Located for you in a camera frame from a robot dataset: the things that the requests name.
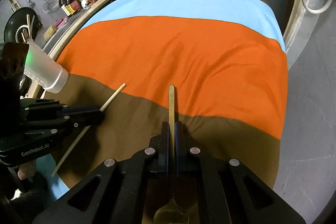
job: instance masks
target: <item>wok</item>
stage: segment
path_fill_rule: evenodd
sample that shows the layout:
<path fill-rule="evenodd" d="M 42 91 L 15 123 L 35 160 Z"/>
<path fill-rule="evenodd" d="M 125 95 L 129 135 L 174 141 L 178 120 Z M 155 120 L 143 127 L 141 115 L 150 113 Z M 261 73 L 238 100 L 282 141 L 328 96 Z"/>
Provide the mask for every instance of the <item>wok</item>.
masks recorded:
<path fill-rule="evenodd" d="M 7 24 L 5 26 L 5 31 L 3 33 L 3 40 L 5 43 L 6 42 L 16 42 L 15 40 L 16 31 L 20 27 L 27 25 L 27 14 L 29 14 L 30 20 L 32 20 L 33 16 L 35 16 L 33 25 L 31 27 L 31 32 L 32 32 L 33 39 L 36 38 L 38 30 L 43 25 L 38 19 L 36 12 L 32 8 L 22 7 L 16 10 L 7 21 Z M 23 42 L 21 32 L 22 31 L 20 31 L 18 34 L 18 41 L 20 43 Z"/>

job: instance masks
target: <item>orange cloth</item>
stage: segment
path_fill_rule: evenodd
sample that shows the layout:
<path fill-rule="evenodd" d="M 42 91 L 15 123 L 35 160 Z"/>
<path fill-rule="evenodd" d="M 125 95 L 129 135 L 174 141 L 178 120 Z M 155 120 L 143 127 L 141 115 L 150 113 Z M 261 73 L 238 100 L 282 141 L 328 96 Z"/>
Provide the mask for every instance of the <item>orange cloth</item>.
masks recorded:
<path fill-rule="evenodd" d="M 280 139 L 287 60 L 276 40 L 237 23 L 173 17 L 102 21 L 78 32 L 58 59 L 69 73 L 178 112 L 241 120 Z"/>

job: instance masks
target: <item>wooden chopstick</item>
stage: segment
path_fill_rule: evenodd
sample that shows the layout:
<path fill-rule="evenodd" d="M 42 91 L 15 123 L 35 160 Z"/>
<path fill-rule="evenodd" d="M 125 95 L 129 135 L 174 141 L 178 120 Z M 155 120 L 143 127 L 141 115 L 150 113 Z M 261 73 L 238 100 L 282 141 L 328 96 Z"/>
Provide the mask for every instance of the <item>wooden chopstick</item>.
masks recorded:
<path fill-rule="evenodd" d="M 113 94 L 112 96 L 106 101 L 105 104 L 103 104 L 103 106 L 100 108 L 100 111 L 104 111 L 107 106 L 112 102 L 112 100 L 124 89 L 124 87 L 126 87 L 126 84 L 123 83 Z M 55 167 L 55 169 L 53 170 L 53 172 L 51 173 L 51 177 L 53 177 L 56 172 L 58 171 L 58 169 L 61 167 L 61 165 L 64 163 L 65 159 L 69 156 L 70 152 L 75 148 L 76 144 L 79 142 L 79 140 L 84 136 L 84 134 L 86 133 L 86 131 L 88 131 L 90 128 L 90 126 L 86 126 L 84 127 L 84 129 L 82 130 L 82 132 L 77 136 L 77 138 L 74 140 L 74 142 L 70 145 L 70 147 L 68 148 L 68 150 L 65 152 L 65 154 L 63 155 L 63 157 L 61 158 L 61 160 L 59 161 L 59 163 L 57 164 L 57 166 Z"/>
<path fill-rule="evenodd" d="M 23 42 L 24 42 L 24 43 L 27 43 L 26 38 L 25 38 L 25 35 L 23 34 L 23 32 L 21 33 L 21 35 L 22 35 Z"/>
<path fill-rule="evenodd" d="M 29 38 L 32 39 L 32 27 L 30 26 L 30 16 L 29 16 L 29 14 L 27 14 L 27 26 L 28 26 Z"/>

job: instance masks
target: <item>brown cloth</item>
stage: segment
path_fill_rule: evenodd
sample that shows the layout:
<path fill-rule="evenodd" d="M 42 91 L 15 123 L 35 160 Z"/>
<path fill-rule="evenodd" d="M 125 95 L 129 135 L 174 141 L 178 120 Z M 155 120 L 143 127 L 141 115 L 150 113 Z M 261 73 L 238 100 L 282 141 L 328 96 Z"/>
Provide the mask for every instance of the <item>brown cloth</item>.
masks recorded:
<path fill-rule="evenodd" d="M 60 93 L 46 92 L 45 98 L 58 99 L 71 107 L 102 106 L 113 92 L 96 80 L 70 74 Z M 273 187 L 278 172 L 279 140 L 233 119 L 184 115 L 178 118 L 201 149 L 220 159 L 240 159 L 268 186 Z M 148 147 L 150 138 L 160 134 L 163 121 L 168 121 L 166 108 L 144 98 L 120 93 L 105 110 L 103 123 L 88 130 L 63 163 L 58 175 L 72 188 L 105 159 L 125 160 Z M 56 163 L 80 131 L 81 128 L 78 128 L 64 140 L 61 149 L 53 151 Z M 155 211 L 167 202 L 158 187 L 154 182 L 148 185 L 147 193 L 151 200 L 146 202 L 143 223 L 152 223 Z M 177 189 L 176 201 L 188 210 L 190 223 L 198 223 L 194 183 L 180 182 Z"/>

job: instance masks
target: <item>spoon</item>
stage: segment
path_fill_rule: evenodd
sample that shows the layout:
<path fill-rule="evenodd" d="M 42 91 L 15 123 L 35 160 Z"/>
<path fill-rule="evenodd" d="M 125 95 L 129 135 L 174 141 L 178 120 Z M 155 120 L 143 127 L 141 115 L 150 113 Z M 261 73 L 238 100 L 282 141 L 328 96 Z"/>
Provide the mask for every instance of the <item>spoon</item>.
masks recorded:
<path fill-rule="evenodd" d="M 189 215 L 185 209 L 177 205 L 174 196 L 174 175 L 175 175 L 175 87 L 169 86 L 169 194 L 170 201 L 159 208 L 154 215 L 154 224 L 188 224 Z"/>

